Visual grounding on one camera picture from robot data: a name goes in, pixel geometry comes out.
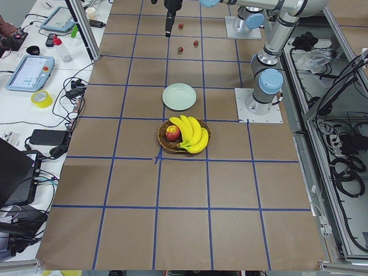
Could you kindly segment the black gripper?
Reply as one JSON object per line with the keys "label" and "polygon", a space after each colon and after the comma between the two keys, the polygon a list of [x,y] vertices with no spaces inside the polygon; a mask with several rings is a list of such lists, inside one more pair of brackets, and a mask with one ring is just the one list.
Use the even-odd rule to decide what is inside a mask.
{"label": "black gripper", "polygon": [[168,10],[165,23],[165,36],[171,37],[175,22],[175,12],[182,8],[182,0],[164,0],[164,6]]}

